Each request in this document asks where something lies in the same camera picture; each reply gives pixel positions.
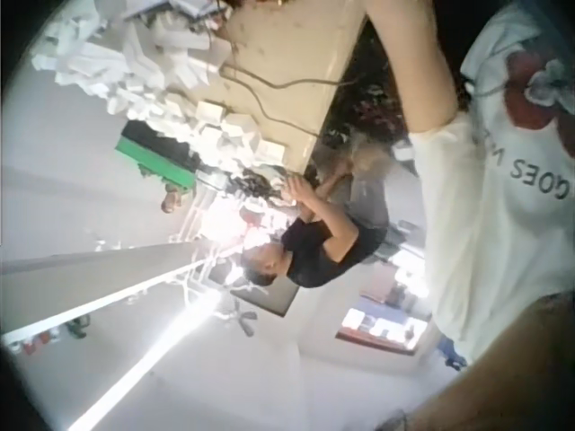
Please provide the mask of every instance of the wire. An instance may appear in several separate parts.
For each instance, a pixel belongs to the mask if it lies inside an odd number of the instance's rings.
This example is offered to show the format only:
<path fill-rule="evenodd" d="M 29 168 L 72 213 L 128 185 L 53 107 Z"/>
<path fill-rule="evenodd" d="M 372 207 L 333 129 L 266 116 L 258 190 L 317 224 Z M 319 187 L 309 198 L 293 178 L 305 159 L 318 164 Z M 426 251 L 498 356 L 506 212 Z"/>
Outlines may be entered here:
<path fill-rule="evenodd" d="M 312 131 L 310 131 L 310 130 L 306 130 L 305 128 L 301 128 L 301 127 L 298 126 L 297 124 L 291 123 L 291 122 L 289 122 L 289 121 L 285 121 L 284 119 L 274 119 L 274 118 L 271 117 L 271 116 L 266 112 L 266 110 L 263 108 L 263 104 L 261 103 L 260 96 L 258 96 L 258 94 L 255 92 L 255 90 L 253 90 L 253 88 L 252 88 L 249 84 L 247 84 L 247 83 L 245 83 L 245 82 L 243 82 L 243 81 L 240 81 L 239 79 L 235 79 L 235 78 L 233 78 L 232 76 L 227 76 L 227 75 L 221 75 L 221 76 L 222 76 L 222 78 L 227 79 L 228 81 L 231 81 L 232 83 L 236 83 L 236 84 L 238 84 L 238 85 L 241 85 L 241 86 L 242 86 L 243 88 L 245 88 L 248 92 L 250 92 L 250 93 L 252 94 L 252 96 L 255 98 L 255 100 L 258 102 L 258 105 L 260 106 L 261 113 L 262 113 L 263 116 L 264 116 L 266 119 L 268 119 L 269 121 L 273 121 L 273 122 L 275 122 L 275 123 L 279 123 L 279 124 L 283 124 L 283 125 L 285 125 L 285 126 L 289 126 L 289 127 L 291 127 L 291 128 L 294 128 L 294 129 L 296 129 L 296 130 L 299 130 L 300 132 L 304 132 L 304 133 L 306 133 L 307 135 L 310 135 L 310 136 L 313 136 L 313 137 L 320 137 L 319 134 L 317 134 L 317 133 L 315 133 L 315 132 L 312 132 Z"/>
<path fill-rule="evenodd" d="M 254 72 L 250 72 L 249 70 L 244 69 L 243 67 L 232 66 L 232 65 L 228 65 L 228 64 L 225 64 L 224 67 L 230 68 L 236 72 L 240 72 L 241 74 L 248 75 L 251 78 L 255 79 L 256 81 L 260 81 L 262 84 L 265 84 L 269 88 L 273 88 L 275 90 L 283 90 L 285 88 L 292 87 L 294 85 L 300 85 L 300 84 L 321 84 L 321 85 L 330 85 L 332 87 L 338 87 L 339 88 L 339 87 L 345 87 L 347 85 L 355 84 L 360 79 L 360 76 L 358 76 L 357 78 L 355 78 L 351 81 L 347 81 L 347 82 L 343 83 L 341 81 L 330 81 L 330 80 L 326 80 L 326 79 L 303 78 L 303 79 L 296 79 L 295 81 L 289 81 L 285 84 L 274 84 L 274 83 L 271 83 L 270 81 L 268 81 L 267 79 L 262 78 L 261 76 L 255 74 Z"/>

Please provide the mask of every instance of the man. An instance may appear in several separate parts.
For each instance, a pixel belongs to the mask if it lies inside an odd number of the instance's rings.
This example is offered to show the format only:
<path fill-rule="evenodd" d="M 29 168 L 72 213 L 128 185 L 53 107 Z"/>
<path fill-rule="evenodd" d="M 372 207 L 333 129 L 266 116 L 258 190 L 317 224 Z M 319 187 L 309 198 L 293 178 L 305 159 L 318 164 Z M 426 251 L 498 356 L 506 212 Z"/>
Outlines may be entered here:
<path fill-rule="evenodd" d="M 155 173 L 147 169 L 144 165 L 138 164 L 138 169 L 142 178 L 157 177 Z M 181 199 L 183 196 L 190 193 L 189 189 L 173 184 L 166 178 L 162 178 L 162 183 L 165 184 L 165 197 L 160 205 L 160 208 L 166 214 L 173 213 L 176 209 L 181 207 Z"/>
<path fill-rule="evenodd" d="M 472 364 L 380 429 L 575 429 L 575 99 L 567 69 L 511 6 L 465 60 L 473 117 L 457 113 L 432 1 L 365 4 L 414 145 L 434 320 Z"/>
<path fill-rule="evenodd" d="M 301 214 L 280 242 L 244 252 L 248 280 L 269 286 L 285 276 L 301 287 L 319 287 L 377 250 L 388 225 L 384 176 L 389 159 L 375 145 L 364 145 L 352 160 L 342 158 L 316 190 L 301 177 L 287 179 L 285 192 L 299 203 Z M 329 203 L 326 199 L 351 171 L 349 202 L 344 207 Z"/>

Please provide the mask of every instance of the black t-shirt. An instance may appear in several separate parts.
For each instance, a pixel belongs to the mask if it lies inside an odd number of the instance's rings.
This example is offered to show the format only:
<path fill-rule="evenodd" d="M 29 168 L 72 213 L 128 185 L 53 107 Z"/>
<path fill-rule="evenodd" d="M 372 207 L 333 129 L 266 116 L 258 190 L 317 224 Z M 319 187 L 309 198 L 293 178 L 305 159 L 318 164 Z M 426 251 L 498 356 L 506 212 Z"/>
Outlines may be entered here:
<path fill-rule="evenodd" d="M 352 222 L 358 227 L 358 238 L 338 263 L 323 249 L 323 243 L 332 237 L 327 225 L 323 221 L 306 224 L 298 218 L 281 237 L 284 248 L 293 253 L 287 276 L 301 287 L 319 287 L 372 255 L 383 242 L 385 231 Z"/>

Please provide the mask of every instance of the white t-shirt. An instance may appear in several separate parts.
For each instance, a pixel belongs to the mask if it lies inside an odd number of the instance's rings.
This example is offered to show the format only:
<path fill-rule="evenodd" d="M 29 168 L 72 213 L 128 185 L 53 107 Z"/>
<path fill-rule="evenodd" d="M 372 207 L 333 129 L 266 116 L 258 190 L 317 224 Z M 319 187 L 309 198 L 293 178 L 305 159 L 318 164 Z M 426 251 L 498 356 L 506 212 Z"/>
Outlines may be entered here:
<path fill-rule="evenodd" d="M 462 67 L 472 114 L 411 136 L 434 319 L 471 362 L 528 305 L 575 288 L 575 96 L 545 85 L 561 64 L 537 35 L 516 7 L 493 18 Z"/>

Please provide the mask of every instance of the desk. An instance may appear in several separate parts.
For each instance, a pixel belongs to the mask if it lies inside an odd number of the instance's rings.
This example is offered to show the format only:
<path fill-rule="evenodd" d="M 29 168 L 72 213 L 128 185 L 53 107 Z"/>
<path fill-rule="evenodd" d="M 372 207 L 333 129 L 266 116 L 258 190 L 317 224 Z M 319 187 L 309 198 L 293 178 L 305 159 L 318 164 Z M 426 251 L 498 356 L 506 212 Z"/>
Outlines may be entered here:
<path fill-rule="evenodd" d="M 275 84 L 300 78 L 339 81 L 349 62 L 364 21 L 361 2 L 355 0 L 293 0 L 278 6 L 247 1 L 235 11 L 220 37 L 237 47 L 227 64 L 245 68 Z M 234 75 L 226 69 L 227 75 Z M 239 72 L 274 118 L 319 133 L 335 94 L 335 87 L 301 84 L 274 90 Z M 213 101 L 234 112 L 251 114 L 262 136 L 287 147 L 284 163 L 303 172 L 316 137 L 266 119 L 253 96 L 242 86 L 211 78 L 209 87 L 187 91 L 195 101 Z"/>

